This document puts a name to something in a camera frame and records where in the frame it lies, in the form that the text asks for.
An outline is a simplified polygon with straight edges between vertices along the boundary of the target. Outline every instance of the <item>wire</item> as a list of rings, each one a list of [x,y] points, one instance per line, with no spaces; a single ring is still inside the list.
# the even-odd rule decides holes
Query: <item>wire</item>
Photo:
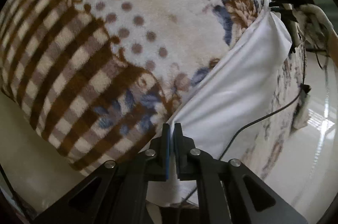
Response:
[[[9,188],[10,191],[11,191],[11,193],[12,193],[12,195],[13,195],[14,201],[16,202],[16,204],[18,205],[18,207],[21,209],[21,211],[22,211],[23,215],[25,216],[25,218],[27,219],[28,223],[32,223],[31,217],[28,215],[27,210],[26,210],[26,208],[23,206],[23,204],[22,204],[22,202],[21,202],[21,200],[20,200],[18,194],[17,194],[16,191],[13,189],[13,187],[12,187],[10,181],[8,180],[8,177],[7,177],[7,175],[6,175],[5,171],[4,171],[4,169],[2,168],[1,164],[0,164],[0,173],[2,174],[2,176],[3,176],[3,178],[4,178],[5,182],[6,182],[6,184],[7,184],[7,186],[8,186],[8,188]]]
[[[304,81],[305,81],[305,44],[303,44],[303,80],[302,80],[302,85],[304,85]],[[291,106],[300,96],[301,92],[302,92],[302,87],[300,88],[297,96],[288,104],[286,104],[285,106],[283,106],[282,108],[273,111],[272,113],[269,113],[261,118],[258,118],[248,124],[246,124],[245,126],[243,126],[242,128],[240,128],[235,134],[234,136],[231,138],[229,144],[226,146],[226,148],[224,149],[224,151],[222,152],[222,154],[220,155],[220,157],[218,158],[218,160],[221,160],[223,158],[223,156],[226,154],[226,152],[228,151],[228,149],[230,148],[231,144],[234,142],[235,138],[239,135],[240,132],[242,132],[243,130],[245,130],[246,128],[263,121],[264,119],[267,119],[273,115],[275,115],[276,113],[279,113],[282,110],[285,110],[287,107]],[[182,202],[180,203],[178,210],[177,210],[177,214],[176,214],[176,224],[179,224],[180,221],[180,214],[181,214],[181,210],[183,207],[183,203],[186,202],[195,192],[197,191],[197,187],[195,187],[187,196],[185,199],[182,200]]]

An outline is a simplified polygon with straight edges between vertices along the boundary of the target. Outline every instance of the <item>white floor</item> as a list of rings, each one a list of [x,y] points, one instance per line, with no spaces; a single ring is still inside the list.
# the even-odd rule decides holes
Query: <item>white floor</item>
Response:
[[[322,134],[323,145],[315,166],[324,112],[325,81],[314,54],[308,54],[305,81],[312,87],[312,118],[307,127],[296,131],[284,145],[266,183],[304,215],[309,224],[314,224],[338,191],[338,161],[335,160],[338,156],[338,138],[335,137],[338,103],[333,64],[330,63],[329,67],[330,128]],[[40,212],[83,178],[49,143],[30,129],[18,107],[3,94],[0,94],[0,140],[0,162],[9,179],[19,194]],[[0,186],[4,187],[1,178]]]

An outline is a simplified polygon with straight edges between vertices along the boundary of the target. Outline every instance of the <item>white fabric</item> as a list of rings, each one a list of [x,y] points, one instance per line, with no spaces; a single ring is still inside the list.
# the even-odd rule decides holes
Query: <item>white fabric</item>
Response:
[[[175,123],[181,123],[183,134],[214,158],[236,131],[266,114],[277,85],[277,71],[288,56],[290,34],[268,4],[265,0],[265,9],[256,21],[168,121],[172,131]],[[257,133],[254,126],[240,133],[223,160],[240,158]],[[194,181],[177,180],[173,156],[169,173],[167,182],[149,183],[148,201],[160,206],[179,203],[194,188]],[[197,195],[190,201],[197,204]]]

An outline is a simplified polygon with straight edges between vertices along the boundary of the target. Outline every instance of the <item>bed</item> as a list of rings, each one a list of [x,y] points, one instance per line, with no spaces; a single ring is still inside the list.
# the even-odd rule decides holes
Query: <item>bed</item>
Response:
[[[1,90],[32,129],[88,175],[132,158],[261,13],[264,0],[8,0],[0,12]],[[275,78],[265,113],[291,101],[301,47]],[[265,179],[296,104],[259,124],[236,154]]]

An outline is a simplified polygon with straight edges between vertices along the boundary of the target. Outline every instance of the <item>metal screw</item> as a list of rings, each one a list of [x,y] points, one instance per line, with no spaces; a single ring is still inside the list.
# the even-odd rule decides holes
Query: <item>metal screw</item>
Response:
[[[146,156],[154,156],[156,152],[152,149],[146,150],[145,152]]]
[[[241,165],[241,161],[238,159],[231,159],[230,164],[234,167],[239,167]]]
[[[108,160],[104,163],[104,166],[106,168],[114,168],[116,166],[116,163],[114,160]]]
[[[201,154],[201,150],[199,150],[199,149],[191,149],[190,153],[192,155],[200,155]]]

